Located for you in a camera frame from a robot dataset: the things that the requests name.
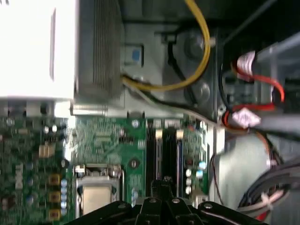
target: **cpu socket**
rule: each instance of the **cpu socket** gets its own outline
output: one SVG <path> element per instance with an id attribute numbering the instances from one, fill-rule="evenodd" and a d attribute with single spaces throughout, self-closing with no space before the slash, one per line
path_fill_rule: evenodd
<path id="1" fill-rule="evenodd" d="M 86 164 L 74 167 L 76 218 L 125 198 L 125 173 L 120 165 Z"/>

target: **green circuit board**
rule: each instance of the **green circuit board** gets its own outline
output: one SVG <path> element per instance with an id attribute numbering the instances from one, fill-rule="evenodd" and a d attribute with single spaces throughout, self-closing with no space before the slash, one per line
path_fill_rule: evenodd
<path id="1" fill-rule="evenodd" d="M 209 148 L 207 144 L 207 128 L 201 125 L 198 130 L 186 128 L 184 130 L 184 148 L 183 156 L 189 159 L 192 164 L 185 165 L 191 169 L 191 180 L 193 189 L 199 189 L 204 194 L 208 194 L 208 158 Z"/>
<path id="2" fill-rule="evenodd" d="M 0 224 L 60 225 L 75 219 L 78 164 L 121 164 L 126 201 L 132 188 L 144 196 L 145 139 L 145 119 L 0 117 Z"/>

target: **white wire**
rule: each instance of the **white wire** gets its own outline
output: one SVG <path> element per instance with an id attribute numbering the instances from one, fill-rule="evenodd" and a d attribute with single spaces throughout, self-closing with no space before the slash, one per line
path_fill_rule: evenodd
<path id="1" fill-rule="evenodd" d="M 123 84 L 126 87 L 130 88 L 135 93 L 137 93 L 139 96 L 141 96 L 150 105 L 161 106 L 161 107 L 164 107 L 164 108 L 166 108 L 168 110 L 174 110 L 176 112 L 180 112 L 180 113 L 183 113 L 183 114 L 195 117 L 196 119 L 204 121 L 204 122 L 206 122 L 208 124 L 211 124 L 213 126 L 216 126 L 216 127 L 219 127 L 219 128 L 224 128 L 221 124 L 218 124 L 218 123 L 216 123 L 214 121 L 211 121 L 211 120 L 207 119 L 206 117 L 204 117 L 204 116 L 202 116 L 202 115 L 200 115 L 200 114 L 198 114 L 196 112 L 193 112 L 193 111 L 191 111 L 189 109 L 183 109 L 183 108 L 178 108 L 178 107 L 175 107 L 175 106 L 169 106 L 169 105 L 164 105 L 164 104 L 161 104 L 161 103 L 156 103 L 151 98 L 149 98 L 147 95 L 145 95 L 142 91 L 138 90 L 137 88 L 130 86 L 126 82 L 124 82 Z"/>
<path id="2" fill-rule="evenodd" d="M 273 204 L 274 202 L 279 200 L 283 196 L 283 194 L 284 194 L 283 190 L 276 191 L 273 195 L 270 196 L 270 198 L 269 198 L 270 203 Z M 264 208 L 264 207 L 267 207 L 267 202 L 259 202 L 254 205 L 240 207 L 240 208 L 238 208 L 238 211 L 239 212 L 252 211 L 252 210 L 258 210 L 258 209 Z"/>

